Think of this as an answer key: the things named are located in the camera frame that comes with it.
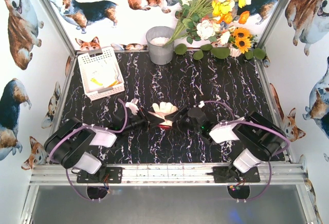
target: gray floor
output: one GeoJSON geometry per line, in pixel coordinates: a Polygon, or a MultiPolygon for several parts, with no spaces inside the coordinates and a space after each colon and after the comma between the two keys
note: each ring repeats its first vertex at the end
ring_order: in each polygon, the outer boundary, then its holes
{"type": "MultiPolygon", "coordinates": [[[[251,196],[264,186],[252,186],[251,196]]],[[[78,187],[85,193],[85,187],[78,187]]],[[[260,199],[236,203],[224,186],[122,186],[101,203],[70,186],[41,186],[34,224],[301,224],[306,223],[294,185],[272,185],[260,199]]]]}

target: white contents in bucket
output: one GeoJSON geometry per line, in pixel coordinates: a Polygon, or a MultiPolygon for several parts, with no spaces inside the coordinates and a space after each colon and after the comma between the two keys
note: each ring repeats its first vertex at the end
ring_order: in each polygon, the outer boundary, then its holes
{"type": "Polygon", "coordinates": [[[164,44],[166,44],[169,41],[169,38],[153,38],[150,43],[155,45],[155,46],[163,46],[164,44]]]}

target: plastic basket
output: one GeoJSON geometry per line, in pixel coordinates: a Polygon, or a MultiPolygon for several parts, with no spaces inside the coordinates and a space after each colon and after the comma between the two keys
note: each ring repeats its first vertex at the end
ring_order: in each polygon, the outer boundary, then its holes
{"type": "Polygon", "coordinates": [[[85,54],[78,56],[83,90],[84,90],[84,93],[92,101],[103,98],[103,97],[108,97],[110,95],[117,94],[117,93],[124,91],[122,73],[120,71],[119,64],[118,64],[117,58],[115,57],[113,48],[112,47],[103,48],[101,50],[101,52],[102,52],[102,54],[93,56],[93,57],[90,56],[89,53],[85,53],[85,54]],[[88,85],[89,81],[87,79],[86,69],[87,69],[88,65],[90,66],[90,64],[94,64],[96,61],[99,61],[99,60],[106,61],[106,63],[108,63],[108,64],[113,63],[113,65],[116,67],[116,69],[118,71],[117,79],[120,82],[120,84],[117,84],[117,85],[114,85],[114,86],[108,87],[108,88],[103,88],[103,89],[97,90],[97,91],[90,91],[90,87],[88,85]]]}

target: corgi wallpaper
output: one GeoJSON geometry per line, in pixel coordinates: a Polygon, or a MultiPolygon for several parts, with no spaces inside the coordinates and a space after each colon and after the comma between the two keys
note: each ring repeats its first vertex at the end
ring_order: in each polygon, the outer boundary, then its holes
{"type": "MultiPolygon", "coordinates": [[[[113,46],[117,50],[147,49],[146,32],[154,26],[176,26],[175,11],[180,9],[178,0],[49,0],[59,21],[76,50],[81,43],[97,37],[102,47],[113,46]]],[[[246,9],[250,18],[245,25],[262,35],[279,0],[251,0],[251,5],[238,8],[234,21],[246,9]]],[[[185,43],[186,39],[176,43],[185,43]]],[[[194,42],[199,47],[205,42],[194,42]]]]}
{"type": "Polygon", "coordinates": [[[294,141],[292,160],[298,162],[304,155],[307,161],[317,193],[318,223],[329,223],[327,194],[323,194],[328,193],[323,182],[329,181],[328,2],[289,0],[265,44],[271,60],[266,68],[270,89],[283,130],[294,141]]]}
{"type": "Polygon", "coordinates": [[[31,169],[46,156],[69,52],[39,0],[0,0],[0,12],[1,223],[19,223],[31,169]]]}

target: tabletop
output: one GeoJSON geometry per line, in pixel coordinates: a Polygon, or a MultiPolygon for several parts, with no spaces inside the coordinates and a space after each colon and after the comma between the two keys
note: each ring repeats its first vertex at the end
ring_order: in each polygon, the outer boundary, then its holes
{"type": "MultiPolygon", "coordinates": [[[[193,60],[193,51],[175,55],[172,62],[159,66],[148,52],[120,52],[116,57],[124,78],[125,91],[90,101],[84,94],[79,64],[76,63],[68,89],[61,124],[77,117],[86,124],[108,126],[111,115],[122,108],[117,101],[139,100],[150,110],[153,103],[171,102],[177,107],[192,107],[200,101],[221,100],[231,107],[236,118],[257,111],[272,121],[257,67],[242,57],[215,59],[205,53],[193,60]]],[[[217,104],[206,104],[205,113],[213,123],[231,120],[230,114],[217,104]]],[[[105,163],[197,163],[226,162],[243,150],[241,141],[207,145],[191,130],[136,129],[118,139],[116,148],[90,146],[89,151],[105,163]]],[[[281,153],[272,158],[284,161],[281,153]]]]}

